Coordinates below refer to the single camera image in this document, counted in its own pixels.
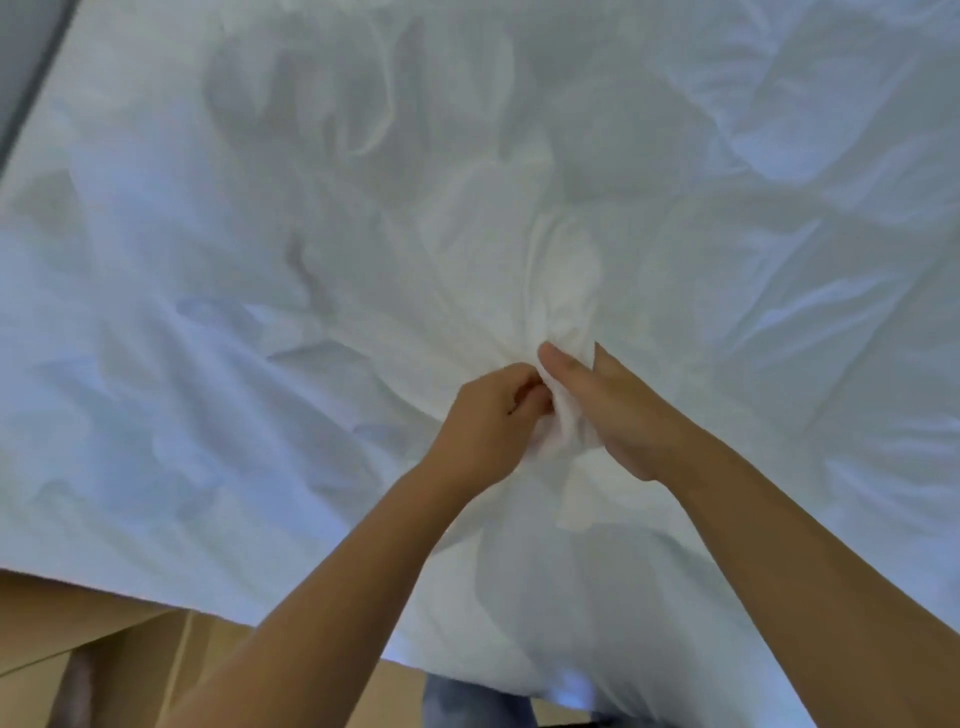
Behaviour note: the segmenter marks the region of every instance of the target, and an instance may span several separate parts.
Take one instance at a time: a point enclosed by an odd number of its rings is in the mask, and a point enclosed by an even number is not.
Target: blue jeans
[[[652,718],[595,716],[583,726],[669,728]],[[530,698],[508,695],[459,680],[427,675],[423,728],[537,728]]]

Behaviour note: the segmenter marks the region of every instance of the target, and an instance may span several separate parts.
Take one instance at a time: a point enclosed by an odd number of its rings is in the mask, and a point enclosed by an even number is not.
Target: bedding
[[[456,388],[601,341],[960,627],[960,5],[86,0],[0,188],[0,566],[256,623]],[[387,656],[810,725],[573,407]]]

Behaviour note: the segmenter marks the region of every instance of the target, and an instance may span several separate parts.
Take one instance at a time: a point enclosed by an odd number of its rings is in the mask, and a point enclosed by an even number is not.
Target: forearm
[[[692,446],[665,485],[817,724],[954,724],[957,634],[733,450],[706,433]]]
[[[430,473],[405,475],[165,728],[345,725],[464,505]]]

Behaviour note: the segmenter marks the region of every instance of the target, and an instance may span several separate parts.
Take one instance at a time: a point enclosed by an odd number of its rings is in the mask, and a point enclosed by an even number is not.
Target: finger
[[[503,388],[504,394],[509,396],[510,404],[514,403],[514,395],[524,386],[540,382],[540,372],[533,364],[517,362],[503,369],[497,370],[492,375],[497,384]]]
[[[594,389],[593,372],[570,354],[562,352],[550,342],[545,342],[540,345],[538,355],[543,369],[577,400],[588,396]]]
[[[612,376],[620,374],[624,369],[620,360],[613,356],[599,344],[593,345],[593,371],[598,375]]]
[[[510,419],[517,423],[520,434],[524,438],[529,438],[540,418],[551,412],[553,412],[553,397],[550,395],[550,390],[545,384],[538,384],[523,398],[510,415]]]

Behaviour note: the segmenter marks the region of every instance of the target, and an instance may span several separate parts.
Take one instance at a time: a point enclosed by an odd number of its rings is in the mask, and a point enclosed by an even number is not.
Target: wrist
[[[411,469],[401,480],[419,491],[423,502],[436,503],[459,514],[472,500],[477,491],[468,478],[442,460],[427,456]]]
[[[658,458],[657,480],[677,496],[677,491],[697,482],[703,467],[714,459],[719,440],[694,423],[688,423]]]

